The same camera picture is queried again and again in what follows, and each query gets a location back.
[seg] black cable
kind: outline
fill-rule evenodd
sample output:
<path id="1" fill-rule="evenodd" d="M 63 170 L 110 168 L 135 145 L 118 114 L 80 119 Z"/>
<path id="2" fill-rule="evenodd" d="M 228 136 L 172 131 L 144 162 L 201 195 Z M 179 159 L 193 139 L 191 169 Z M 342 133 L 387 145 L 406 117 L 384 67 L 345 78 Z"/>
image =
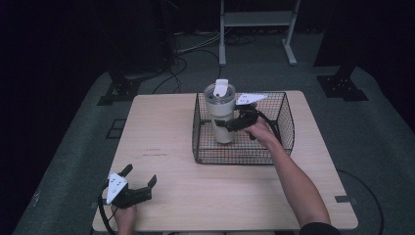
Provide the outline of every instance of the black cable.
<path id="1" fill-rule="evenodd" d="M 101 218 L 103 219 L 104 225 L 107 228 L 107 231 L 111 235 L 115 235 L 113 229 L 110 227 L 110 222 L 107 219 L 107 216 L 105 215 L 104 204 L 103 204 L 103 193 L 104 193 L 104 190 L 108 187 L 108 185 L 109 185 L 109 180 L 106 181 L 106 183 L 104 184 L 104 186 L 101 189 L 100 194 L 98 195 L 98 209 L 100 211 L 100 215 L 101 215 Z"/>
<path id="2" fill-rule="evenodd" d="M 110 221 L 114 217 L 116 211 L 118 211 L 118 208 L 115 208 L 115 211 L 113 212 L 113 214 L 111 215 L 111 217 L 108 219 L 108 221 Z"/>
<path id="3" fill-rule="evenodd" d="M 375 203 L 376 203 L 376 206 L 378 207 L 378 210 L 379 210 L 379 215 L 380 215 L 380 217 L 381 217 L 381 224 L 380 224 L 380 227 L 379 227 L 379 232 L 378 232 L 378 235 L 381 235 L 381 234 L 384 232 L 385 218 L 384 218 L 384 212 L 383 212 L 383 210 L 382 210 L 381 204 L 379 203 L 379 200 L 378 200 L 378 198 L 376 197 L 375 193 L 373 193 L 373 191 L 369 188 L 369 186 L 367 186 L 367 184 L 366 184 L 366 183 L 364 183 L 364 182 L 363 182 L 361 179 L 359 179 L 357 176 L 355 176 L 355 175 L 353 175 L 353 174 L 351 174 L 351 173 L 349 173 L 349 172 L 347 172 L 347 171 L 345 171 L 345 170 L 342 170 L 342 169 L 337 169 L 337 168 L 336 168 L 336 171 L 337 171 L 337 172 L 340 172 L 340 173 L 347 174 L 348 176 L 350 176 L 350 177 L 354 178 L 355 180 L 357 180 L 358 182 L 360 182 L 360 183 L 363 185 L 363 187 L 365 187 L 365 188 L 366 188 L 366 190 L 370 193 L 370 195 L 372 196 L 373 200 L 374 200 L 374 201 L 375 201 Z"/>
<path id="4" fill-rule="evenodd" d="M 212 32 L 205 32 L 205 33 L 201 33 L 201 32 L 192 32 L 192 35 L 195 36 L 200 36 L 200 37 L 205 37 L 205 38 L 212 38 L 215 37 L 219 32 L 217 31 L 212 31 Z"/>
<path id="5" fill-rule="evenodd" d="M 239 34 L 238 35 L 231 34 L 231 37 L 230 38 L 234 39 L 235 42 L 234 43 L 230 43 L 228 41 L 229 37 L 226 37 L 225 44 L 226 44 L 226 46 L 231 46 L 231 47 L 243 47 L 243 46 L 249 45 L 249 44 L 254 43 L 254 42 L 257 41 L 256 36 L 254 34 L 252 34 L 250 36 L 253 38 L 253 40 L 250 40 L 246 36 L 241 36 Z"/>
<path id="6" fill-rule="evenodd" d="M 210 53 L 211 55 L 213 55 L 216 58 L 217 64 L 219 65 L 219 57 L 217 57 L 216 54 L 214 54 L 213 52 L 208 51 L 208 50 L 204 50 L 204 49 L 194 49 L 194 50 L 190 50 L 190 51 L 187 51 L 187 52 L 180 53 L 180 55 L 186 55 L 186 54 L 193 53 L 193 52 L 206 52 L 206 53 Z M 220 78 L 220 75 L 221 74 L 222 74 L 222 67 L 219 66 L 219 74 L 217 75 L 217 78 Z"/>
<path id="7" fill-rule="evenodd" d="M 168 77 L 168 78 L 166 78 L 165 80 L 163 80 L 154 90 L 153 90 L 153 93 L 152 94 L 156 94 L 156 91 L 164 84 L 164 83 L 166 83 L 167 81 L 169 81 L 170 79 L 172 79 L 172 78 L 174 78 L 174 77 L 176 77 L 178 74 L 180 74 L 181 72 L 183 72 L 184 70 L 186 70 L 186 68 L 187 68 L 187 62 L 186 62 L 186 60 L 184 60 L 184 59 L 182 59 L 182 58 L 180 58 L 180 57 L 178 57 L 177 58 L 178 60 L 180 60 L 180 61 L 182 61 L 182 62 L 184 62 L 184 67 L 183 67 L 183 69 L 181 69 L 178 73 L 174 73 L 172 76 L 170 76 L 170 77 Z"/>
<path id="8" fill-rule="evenodd" d="M 236 34 L 229 34 L 226 35 L 225 37 L 225 45 L 226 46 L 233 46 L 233 45 L 237 45 L 239 43 L 239 37 Z"/>
<path id="9" fill-rule="evenodd" d="M 261 111 L 257 111 L 258 115 L 263 118 L 269 125 L 269 127 L 271 127 L 272 132 L 275 135 L 275 138 L 277 138 L 277 140 L 280 142 L 281 145 L 283 145 L 283 141 L 281 140 L 281 134 L 280 131 L 277 130 L 278 125 L 276 125 L 277 127 L 275 127 L 275 125 L 272 123 L 272 121 Z"/>
<path id="10" fill-rule="evenodd" d="M 179 90 L 179 93 L 181 93 L 181 85 L 182 85 L 182 82 L 181 82 L 181 80 L 177 77 L 177 75 L 179 74 L 176 74 L 176 73 L 174 73 L 172 70 L 171 70 L 171 66 L 168 68 L 168 71 L 170 72 L 170 74 L 171 75 L 173 75 L 174 76 L 174 78 L 175 78 L 175 80 L 176 80 L 176 84 L 177 84 L 177 87 L 173 90 L 173 93 L 176 93 L 176 90 L 178 89 Z"/>

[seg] cable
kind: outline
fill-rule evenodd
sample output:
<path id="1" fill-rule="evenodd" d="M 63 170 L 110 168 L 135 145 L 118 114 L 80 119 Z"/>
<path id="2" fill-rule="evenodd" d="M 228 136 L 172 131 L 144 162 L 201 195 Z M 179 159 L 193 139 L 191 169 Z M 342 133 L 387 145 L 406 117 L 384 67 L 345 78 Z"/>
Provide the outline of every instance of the cable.
<path id="1" fill-rule="evenodd" d="M 274 133 L 275 138 L 277 138 L 278 142 L 280 142 L 280 144 L 283 144 L 283 141 L 281 140 L 281 134 L 278 128 L 278 125 L 276 125 L 277 127 L 275 127 L 275 125 L 272 123 L 272 121 L 261 111 L 257 111 L 258 115 L 263 118 L 269 125 L 269 127 L 271 127 L 272 132 Z"/>
<path id="2" fill-rule="evenodd" d="M 181 55 L 185 55 L 185 54 L 189 54 L 189 53 L 193 53 L 193 52 L 206 52 L 206 53 L 210 53 L 211 55 L 213 55 L 216 58 L 217 64 L 219 65 L 219 58 L 216 56 L 216 54 L 214 54 L 213 52 L 208 51 L 208 50 L 203 50 L 203 49 L 200 49 L 200 50 L 192 50 L 192 51 L 188 51 L 186 53 L 182 53 Z M 219 74 L 217 75 L 217 78 L 220 78 L 220 75 L 221 74 L 222 74 L 222 67 L 219 66 Z"/>
<path id="3" fill-rule="evenodd" d="M 108 219 L 108 221 L 110 221 L 114 217 L 116 211 L 118 211 L 118 208 L 115 208 L 115 211 L 113 212 L 113 214 L 111 215 L 111 217 Z"/>
<path id="4" fill-rule="evenodd" d="M 381 217 L 381 224 L 380 224 L 380 227 L 379 227 L 379 232 L 378 232 L 378 235 L 381 235 L 383 232 L 384 232 L 384 226 L 385 226 L 385 218 L 384 218 L 384 212 L 383 212 L 383 210 L 382 210 L 382 207 L 381 207 L 381 204 L 379 203 L 379 200 L 378 200 L 378 198 L 376 197 L 376 195 L 373 193 L 373 191 L 369 188 L 369 186 L 367 186 L 367 184 L 365 184 L 361 179 L 359 179 L 357 176 L 355 176 L 355 175 L 353 175 L 353 174 L 351 174 L 351 173 L 349 173 L 349 172 L 347 172 L 347 171 L 345 171 L 345 170 L 342 170 L 342 169 L 337 169 L 336 168 L 336 171 L 337 172 L 340 172 L 340 173 L 344 173 L 344 174 L 347 174 L 348 176 L 350 176 L 350 177 L 352 177 L 352 178 L 354 178 L 355 180 L 357 180 L 358 182 L 360 182 L 362 185 L 363 185 L 363 187 L 365 187 L 366 188 L 366 190 L 370 193 L 370 195 L 373 197 L 373 199 L 374 199 L 374 201 L 375 201 L 375 203 L 376 203 L 376 206 L 378 207 L 378 210 L 379 210 L 379 215 L 380 215 L 380 217 Z"/>
<path id="5" fill-rule="evenodd" d="M 210 38 L 212 36 L 215 36 L 217 33 L 219 33 L 218 31 L 194 31 L 191 34 L 192 35 L 196 35 L 196 36 L 200 36 L 200 37 L 205 37 L 205 38 Z"/>
<path id="6" fill-rule="evenodd" d="M 178 89 L 179 90 L 179 93 L 181 93 L 181 85 L 182 85 L 182 82 L 181 82 L 181 80 L 177 77 L 177 74 L 176 73 L 174 73 L 172 70 L 171 70 L 171 67 L 169 67 L 168 68 L 168 71 L 170 72 L 170 74 L 172 74 L 174 77 L 175 77 L 175 80 L 176 80 L 176 84 L 177 84 L 177 87 L 173 90 L 173 93 L 176 93 L 176 90 Z"/>
<path id="7" fill-rule="evenodd" d="M 231 34 L 230 37 L 226 37 L 225 44 L 227 46 L 231 46 L 231 47 L 246 46 L 248 44 L 256 42 L 256 36 L 254 34 L 252 34 L 251 36 L 254 38 L 253 40 L 250 40 L 249 38 L 247 38 L 245 36 L 241 36 L 239 34 Z M 231 43 L 231 42 L 229 42 L 229 39 L 234 39 L 235 42 Z"/>
<path id="8" fill-rule="evenodd" d="M 101 215 L 101 218 L 103 219 L 104 225 L 107 228 L 107 231 L 111 235 L 115 235 L 113 229 L 110 227 L 110 221 L 107 219 L 107 216 L 105 215 L 105 211 L 104 211 L 103 193 L 104 193 L 104 190 L 108 187 L 108 185 L 109 185 L 109 180 L 107 179 L 106 183 L 101 188 L 100 194 L 98 195 L 98 209 L 100 211 L 100 215 Z"/>
<path id="9" fill-rule="evenodd" d="M 182 62 L 184 62 L 184 67 L 183 67 L 183 69 L 181 69 L 178 73 L 174 73 L 172 76 L 170 76 L 170 77 L 168 77 L 168 78 L 166 78 L 165 80 L 163 80 L 154 90 L 153 90 L 153 93 L 152 94 L 156 94 L 156 91 L 165 83 L 165 82 L 167 82 L 167 81 L 169 81 L 170 79 L 172 79 L 172 78 L 174 78 L 174 77 L 176 77 L 178 74 L 180 74 L 181 72 L 183 72 L 184 70 L 186 70 L 186 68 L 187 68 L 187 62 L 186 62 L 186 60 L 184 60 L 184 59 L 182 59 L 182 58 L 180 58 L 180 57 L 178 57 L 177 58 L 178 60 L 180 60 L 180 61 L 182 61 Z"/>
<path id="10" fill-rule="evenodd" d="M 189 52 L 189 51 L 192 51 L 192 50 L 201 48 L 201 47 L 205 47 L 205 46 L 207 46 L 207 45 L 209 45 L 209 44 L 217 41 L 219 38 L 220 38 L 220 34 L 217 33 L 214 37 L 212 37 L 212 38 L 210 38 L 210 39 L 208 39 L 208 40 L 206 40 L 204 42 L 201 42 L 201 43 L 199 43 L 196 46 L 193 46 L 193 47 L 190 47 L 190 48 L 186 48 L 186 49 L 176 50 L 176 54 L 186 53 L 186 52 Z"/>

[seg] white shelf frame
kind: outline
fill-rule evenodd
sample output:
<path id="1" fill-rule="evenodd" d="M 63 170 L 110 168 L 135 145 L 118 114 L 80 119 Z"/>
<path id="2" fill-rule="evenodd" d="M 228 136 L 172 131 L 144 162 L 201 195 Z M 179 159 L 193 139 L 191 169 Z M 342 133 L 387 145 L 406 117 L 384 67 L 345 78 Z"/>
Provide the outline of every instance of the white shelf frame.
<path id="1" fill-rule="evenodd" d="M 224 0 L 220 1 L 220 43 L 219 65 L 226 66 L 225 27 L 226 26 L 272 26 L 287 25 L 287 38 L 282 39 L 284 50 L 291 66 L 297 64 L 296 57 L 291 49 L 294 26 L 299 12 L 300 0 L 296 0 L 293 11 L 279 12 L 233 12 L 225 13 Z"/>

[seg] white thermos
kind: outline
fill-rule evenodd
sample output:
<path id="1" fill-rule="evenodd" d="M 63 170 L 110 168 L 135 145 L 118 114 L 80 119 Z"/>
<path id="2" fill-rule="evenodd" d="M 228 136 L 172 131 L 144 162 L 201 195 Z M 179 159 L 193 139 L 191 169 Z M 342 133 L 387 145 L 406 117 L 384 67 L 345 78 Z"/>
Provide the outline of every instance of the white thermos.
<path id="1" fill-rule="evenodd" d="M 234 141 L 235 133 L 229 132 L 225 127 L 217 126 L 215 121 L 234 118 L 235 87 L 229 84 L 227 79 L 218 79 L 205 89 L 204 94 L 215 140 L 221 144 Z"/>

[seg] gray carpet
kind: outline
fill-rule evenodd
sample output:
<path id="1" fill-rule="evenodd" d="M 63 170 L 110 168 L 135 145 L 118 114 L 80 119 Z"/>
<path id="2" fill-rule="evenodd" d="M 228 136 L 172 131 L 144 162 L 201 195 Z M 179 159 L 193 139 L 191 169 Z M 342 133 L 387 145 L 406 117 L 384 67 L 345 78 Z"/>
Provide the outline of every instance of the gray carpet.
<path id="1" fill-rule="evenodd" d="M 352 80 L 369 101 L 345 102 L 326 98 L 316 76 L 334 74 L 337 68 L 314 68 L 322 34 L 293 36 L 293 51 L 298 65 L 289 65 L 281 44 L 283 35 L 259 35 L 241 47 L 226 48 L 227 66 L 221 76 L 237 91 L 300 90 L 314 114 L 336 168 L 346 170 L 363 181 L 374 193 L 385 218 L 383 234 L 413 234 L 415 230 L 415 137 L 376 80 L 356 69 Z M 177 36 L 180 48 L 207 40 L 199 35 Z M 217 45 L 205 47 L 217 55 Z M 200 92 L 219 75 L 216 58 L 204 51 L 180 56 L 187 68 L 177 77 L 180 92 Z M 177 61 L 171 68 L 180 71 Z M 142 82 L 139 94 L 151 94 L 166 78 Z M 42 182 L 38 202 L 28 206 L 15 234 L 89 234 L 96 211 L 94 204 L 107 177 L 118 144 L 106 138 L 117 118 L 127 118 L 131 102 L 97 106 L 111 83 L 107 73 L 97 78 L 73 119 Z M 157 93 L 179 92 L 174 79 Z M 380 212 L 369 191 L 357 179 L 340 172 L 359 225 L 343 234 L 378 234 Z"/>

